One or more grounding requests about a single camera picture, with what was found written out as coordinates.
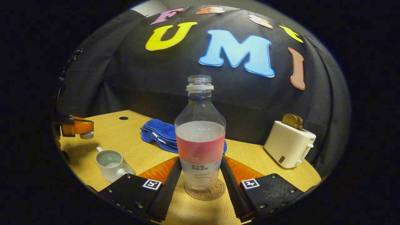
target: black cloth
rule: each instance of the black cloth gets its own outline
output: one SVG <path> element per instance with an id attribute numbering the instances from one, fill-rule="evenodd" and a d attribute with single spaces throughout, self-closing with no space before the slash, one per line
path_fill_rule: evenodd
<path id="1" fill-rule="evenodd" d="M 298 42 L 279 27 L 284 23 L 263 15 L 226 6 L 224 13 L 196 14 L 205 7 L 186 7 L 154 25 L 150 23 L 159 14 L 145 18 L 128 10 L 105 24 L 79 46 L 84 51 L 67 71 L 58 110 L 88 117 L 130 109 L 173 123 L 187 104 L 187 77 L 211 75 L 215 87 L 212 101 L 226 119 L 226 138 L 263 145 L 274 121 L 286 113 L 298 115 L 304 121 L 303 128 L 317 136 L 306 159 L 326 176 L 344 151 L 350 121 L 346 83 L 329 51 L 312 35 L 298 33 L 304 43 Z M 249 15 L 266 19 L 274 29 L 252 22 Z M 184 22 L 198 24 L 181 42 L 163 50 L 145 49 L 154 29 L 173 25 L 162 38 L 167 40 Z M 270 63 L 275 77 L 246 71 L 243 64 L 249 56 L 238 67 L 231 67 L 224 51 L 222 66 L 200 64 L 211 29 L 228 30 L 239 42 L 249 35 L 271 41 Z M 288 47 L 304 57 L 305 90 L 290 82 L 293 59 Z"/>

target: wooden table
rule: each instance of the wooden table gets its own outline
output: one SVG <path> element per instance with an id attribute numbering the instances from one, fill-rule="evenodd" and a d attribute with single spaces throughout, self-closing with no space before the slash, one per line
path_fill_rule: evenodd
<path id="1" fill-rule="evenodd" d="M 155 142 L 148 144 L 140 137 L 140 127 L 150 117 L 125 110 L 88 117 L 94 121 L 94 138 L 84 140 L 76 137 L 61 137 L 61 149 L 66 151 L 70 161 L 69 166 L 76 176 L 97 191 L 110 183 L 101 175 L 96 164 L 96 147 L 113 149 L 120 152 L 127 163 L 135 170 L 136 175 L 170 159 L 177 154 L 162 150 Z M 280 167 L 262 145 L 226 140 L 228 145 L 226 156 L 235 159 L 264 175 L 277 173 L 302 191 L 318 184 L 321 178 L 317 171 L 306 161 L 294 169 Z M 202 201 L 190 197 L 184 190 L 183 173 L 179 178 L 172 201 L 161 224 L 241 224 L 236 218 L 229 193 L 226 191 L 220 198 L 212 201 Z"/>

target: orange letter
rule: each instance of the orange letter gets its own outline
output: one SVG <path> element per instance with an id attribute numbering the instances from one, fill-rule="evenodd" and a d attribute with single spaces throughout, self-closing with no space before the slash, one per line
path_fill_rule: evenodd
<path id="1" fill-rule="evenodd" d="M 304 58 L 300 53 L 298 53 L 291 47 L 288 47 L 288 49 L 293 57 L 293 75 L 290 77 L 290 81 L 296 88 L 300 90 L 305 90 L 306 84 L 304 83 L 304 70 L 303 70 Z"/>
<path id="2" fill-rule="evenodd" d="M 207 13 L 221 13 L 225 12 L 222 10 L 221 7 L 208 7 L 208 8 L 201 8 L 196 14 L 207 14 Z"/>
<path id="3" fill-rule="evenodd" d="M 257 24 L 259 24 L 259 25 L 261 25 L 261 26 L 264 26 L 264 27 L 268 27 L 268 28 L 270 28 L 270 29 L 273 29 L 273 28 L 274 28 L 274 27 L 271 26 L 271 24 L 270 24 L 268 21 L 266 21 L 265 19 L 262 19 L 262 18 L 260 18 L 260 17 L 258 17 L 258 16 L 254 16 L 254 15 L 249 15 L 249 17 L 250 17 L 250 20 L 253 21 L 254 23 L 257 23 Z"/>

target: foam letter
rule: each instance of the foam letter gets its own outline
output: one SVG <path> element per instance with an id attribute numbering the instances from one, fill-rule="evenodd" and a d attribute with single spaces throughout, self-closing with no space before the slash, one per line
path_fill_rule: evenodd
<path id="1" fill-rule="evenodd" d="M 244 64 L 244 68 L 252 73 L 274 77 L 274 71 L 270 65 L 268 46 L 271 42 L 265 38 L 251 35 L 242 43 L 227 30 L 209 30 L 211 35 L 205 56 L 199 58 L 199 63 L 209 66 L 221 66 L 224 60 L 220 57 L 221 49 L 224 50 L 226 57 L 232 67 L 237 67 L 241 61 L 250 54 L 249 61 Z"/>
<path id="2" fill-rule="evenodd" d="M 306 84 L 304 83 L 304 70 L 303 70 L 304 58 L 300 53 L 298 53 L 291 47 L 288 47 L 288 49 L 293 57 L 293 75 L 290 77 L 290 81 L 296 88 L 300 90 L 305 90 Z"/>
<path id="3" fill-rule="evenodd" d="M 196 12 L 196 14 L 208 14 L 208 13 L 221 13 L 225 12 L 222 10 L 221 7 L 207 7 L 207 8 L 201 8 L 199 11 Z"/>
<path id="4" fill-rule="evenodd" d="M 291 29 L 289 29 L 289 28 L 287 28 L 287 27 L 284 27 L 284 26 L 280 26 L 280 27 L 282 27 L 290 37 L 292 37 L 292 38 L 294 38 L 295 40 L 298 40 L 298 41 L 300 41 L 301 43 L 303 43 L 303 41 L 302 41 L 300 38 L 297 37 L 298 34 L 296 34 L 294 31 L 292 31 Z"/>
<path id="5" fill-rule="evenodd" d="M 260 18 L 260 17 L 258 17 L 258 16 L 254 16 L 254 15 L 249 15 L 249 17 L 250 17 L 250 20 L 253 21 L 254 23 L 257 23 L 257 24 L 259 24 L 259 25 L 261 25 L 261 26 L 264 26 L 264 27 L 268 27 L 268 28 L 270 28 L 270 29 L 273 29 L 273 28 L 274 28 L 274 27 L 271 26 L 271 24 L 270 24 L 268 21 L 266 21 L 265 19 L 262 19 L 262 18 Z"/>
<path id="6" fill-rule="evenodd" d="M 154 32 L 153 35 L 147 41 L 146 49 L 149 51 L 154 51 L 174 46 L 180 41 L 182 41 L 183 38 L 186 36 L 186 34 L 189 32 L 190 28 L 196 24 L 197 22 L 186 22 L 178 24 L 179 29 L 175 33 L 175 35 L 171 39 L 165 41 L 161 41 L 162 36 L 168 29 L 170 29 L 173 26 L 169 25 L 157 28 L 153 31 Z"/>
<path id="7" fill-rule="evenodd" d="M 176 9 L 172 9 L 172 10 L 168 10 L 168 11 L 162 12 L 162 13 L 160 13 L 160 16 L 154 22 L 152 22 L 150 25 L 164 22 L 164 21 L 167 20 L 167 17 L 171 18 L 176 14 L 176 12 L 180 12 L 180 11 L 183 11 L 183 10 L 185 10 L 185 9 L 184 8 L 176 8 Z"/>

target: pink label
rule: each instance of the pink label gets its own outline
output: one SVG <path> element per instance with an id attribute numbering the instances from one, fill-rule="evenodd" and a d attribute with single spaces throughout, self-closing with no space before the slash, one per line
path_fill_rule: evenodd
<path id="1" fill-rule="evenodd" d="M 176 136 L 179 157 L 191 164 L 209 164 L 222 157 L 225 134 L 220 138 L 207 142 L 192 142 Z"/>

